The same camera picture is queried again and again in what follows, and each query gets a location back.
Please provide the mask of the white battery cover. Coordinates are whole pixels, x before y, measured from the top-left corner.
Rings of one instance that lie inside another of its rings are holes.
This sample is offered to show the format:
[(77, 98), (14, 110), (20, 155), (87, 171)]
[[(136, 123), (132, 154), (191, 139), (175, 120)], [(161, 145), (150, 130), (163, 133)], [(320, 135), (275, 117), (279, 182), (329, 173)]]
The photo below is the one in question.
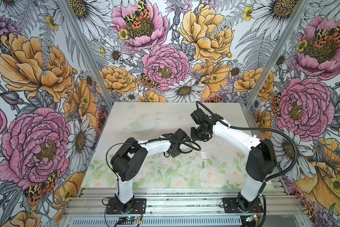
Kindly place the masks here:
[(201, 151), (200, 152), (200, 157), (201, 157), (202, 160), (207, 160), (206, 152), (205, 151)]

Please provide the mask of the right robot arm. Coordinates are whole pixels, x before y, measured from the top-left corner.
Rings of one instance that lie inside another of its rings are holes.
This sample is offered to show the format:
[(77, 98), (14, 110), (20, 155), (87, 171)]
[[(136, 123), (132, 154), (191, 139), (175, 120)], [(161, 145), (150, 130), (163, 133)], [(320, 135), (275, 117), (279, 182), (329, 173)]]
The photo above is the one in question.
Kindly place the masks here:
[(238, 194), (237, 206), (241, 212), (250, 211), (263, 192), (267, 180), (277, 165), (277, 159), (272, 142), (261, 140), (246, 134), (242, 129), (236, 129), (218, 115), (208, 116), (202, 109), (195, 110), (191, 118), (198, 127), (191, 128), (193, 141), (206, 142), (213, 135), (228, 141), (247, 157), (246, 172), (248, 177)]

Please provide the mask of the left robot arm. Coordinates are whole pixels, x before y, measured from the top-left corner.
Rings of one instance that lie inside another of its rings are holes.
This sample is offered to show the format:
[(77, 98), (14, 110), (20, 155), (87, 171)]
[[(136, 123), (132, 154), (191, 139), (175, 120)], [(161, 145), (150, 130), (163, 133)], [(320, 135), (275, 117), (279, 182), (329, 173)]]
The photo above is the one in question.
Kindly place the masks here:
[(191, 138), (182, 129), (148, 141), (138, 141), (131, 137), (121, 143), (119, 150), (107, 162), (117, 177), (118, 191), (109, 199), (106, 214), (144, 213), (146, 199), (135, 199), (133, 179), (139, 174), (145, 159), (158, 153), (168, 153), (174, 158), (200, 148), (191, 146), (191, 143)]

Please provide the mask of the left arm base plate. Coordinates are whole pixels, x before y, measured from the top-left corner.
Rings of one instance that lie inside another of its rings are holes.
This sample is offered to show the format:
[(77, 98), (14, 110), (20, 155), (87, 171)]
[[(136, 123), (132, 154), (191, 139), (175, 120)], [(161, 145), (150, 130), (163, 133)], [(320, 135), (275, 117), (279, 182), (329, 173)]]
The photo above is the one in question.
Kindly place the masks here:
[(124, 204), (119, 199), (113, 197), (109, 199), (105, 213), (107, 215), (145, 214), (146, 202), (147, 199), (145, 198), (133, 198)]

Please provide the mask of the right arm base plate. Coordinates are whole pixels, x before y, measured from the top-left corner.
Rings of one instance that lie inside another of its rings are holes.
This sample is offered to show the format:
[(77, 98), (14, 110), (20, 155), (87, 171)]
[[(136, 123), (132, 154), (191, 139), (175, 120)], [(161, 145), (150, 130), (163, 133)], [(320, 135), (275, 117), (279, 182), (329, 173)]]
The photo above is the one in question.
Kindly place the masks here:
[(219, 206), (224, 209), (225, 213), (262, 213), (264, 211), (259, 198), (252, 202), (235, 197), (222, 198)]

